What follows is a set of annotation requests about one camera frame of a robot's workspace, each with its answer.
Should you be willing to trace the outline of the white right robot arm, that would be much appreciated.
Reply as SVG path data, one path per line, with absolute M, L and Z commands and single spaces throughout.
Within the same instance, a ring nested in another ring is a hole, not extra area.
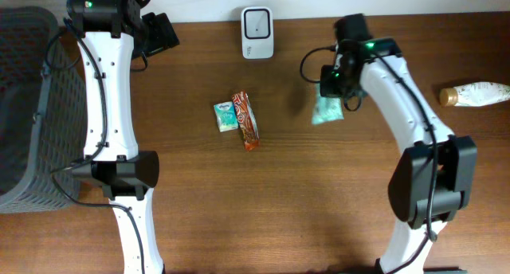
M 376 273 L 423 273 L 438 234 L 469 204 L 477 146 L 458 137 L 428 105 L 395 39 L 371 35 L 363 14 L 334 24 L 335 59 L 321 69 L 320 94 L 348 111 L 369 96 L 398 145 L 400 159 L 387 193 L 395 216 Z

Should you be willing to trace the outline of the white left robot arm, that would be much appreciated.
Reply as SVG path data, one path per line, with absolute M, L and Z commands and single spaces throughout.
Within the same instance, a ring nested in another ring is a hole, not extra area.
M 166 14 L 142 15 L 151 0 L 67 0 L 86 83 L 87 136 L 73 177 L 101 189 L 119 228 L 126 273 L 163 273 L 152 200 L 159 156 L 141 151 L 131 115 L 134 59 L 179 45 Z

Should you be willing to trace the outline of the small teal tissue pack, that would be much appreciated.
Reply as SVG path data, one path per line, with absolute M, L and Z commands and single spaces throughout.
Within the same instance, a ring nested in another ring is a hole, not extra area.
M 220 132 L 238 129 L 238 122 L 234 105 L 231 101 L 215 104 L 214 113 L 217 118 L 218 130 Z

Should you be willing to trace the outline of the red snack packet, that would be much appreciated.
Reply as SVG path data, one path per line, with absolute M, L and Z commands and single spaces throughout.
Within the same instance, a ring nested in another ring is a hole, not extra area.
M 240 91 L 232 95 L 232 102 L 238 125 L 243 135 L 244 147 L 251 151 L 260 144 L 257 122 L 246 92 Z

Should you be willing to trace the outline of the teal snack packet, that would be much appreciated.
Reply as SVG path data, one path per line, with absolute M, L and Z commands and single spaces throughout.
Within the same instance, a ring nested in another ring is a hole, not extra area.
M 319 125 L 344 119 L 340 98 L 320 95 L 320 86 L 316 85 L 316 103 L 312 110 L 312 124 Z

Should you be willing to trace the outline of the white tube with gold cap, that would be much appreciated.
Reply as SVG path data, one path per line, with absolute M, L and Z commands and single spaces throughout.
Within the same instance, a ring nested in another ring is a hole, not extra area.
M 439 94 L 444 107 L 484 107 L 509 100 L 509 86 L 493 82 L 476 82 L 443 88 Z

